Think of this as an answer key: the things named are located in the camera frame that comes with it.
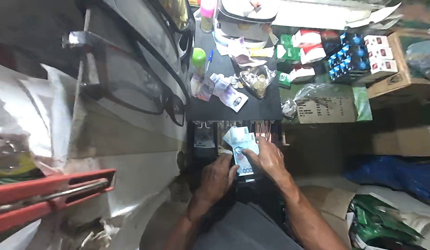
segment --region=pink bottle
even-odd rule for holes
[[[201,0],[201,30],[208,34],[213,30],[213,16],[217,0]]]

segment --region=green lid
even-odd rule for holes
[[[193,48],[192,64],[201,67],[206,64],[206,52],[202,48]]]

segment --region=green plastic bag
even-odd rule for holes
[[[390,213],[381,211],[378,207],[396,209],[372,195],[356,194],[352,204],[357,214],[357,234],[363,242],[378,237],[390,237],[412,244],[422,238],[416,230]]]

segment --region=red and white cigarette pack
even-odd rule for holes
[[[303,48],[322,43],[322,37],[319,31],[310,29],[301,29],[292,36],[292,45],[294,47]]]
[[[367,35],[364,37],[365,46],[368,48],[368,50],[372,47],[378,47],[378,48],[388,48],[388,37],[386,36],[373,36],[373,35]]]
[[[289,73],[291,82],[306,81],[315,76],[316,72],[313,67],[305,67],[296,65],[294,69]]]
[[[326,56],[322,44],[316,44],[308,47],[303,47],[300,50],[301,64],[312,63],[322,60]]]
[[[368,58],[369,58],[369,61],[373,61],[376,59],[392,60],[394,59],[394,56],[392,55],[392,49],[390,47],[388,48],[370,47],[368,48]]]
[[[369,63],[371,65],[371,74],[377,78],[393,75],[399,72],[395,60],[377,59]]]

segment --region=red metal bracket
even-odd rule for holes
[[[115,169],[105,169],[85,173],[48,176],[38,180],[0,185],[0,205],[6,205],[30,199],[35,196],[44,196],[70,190],[92,183],[93,181],[96,182],[99,179],[108,180],[106,185],[96,189],[68,195],[67,197],[57,197],[49,201],[40,202],[6,213],[0,213],[0,232],[39,219],[48,213],[76,205],[112,190],[114,187],[111,186],[111,183],[115,172]]]

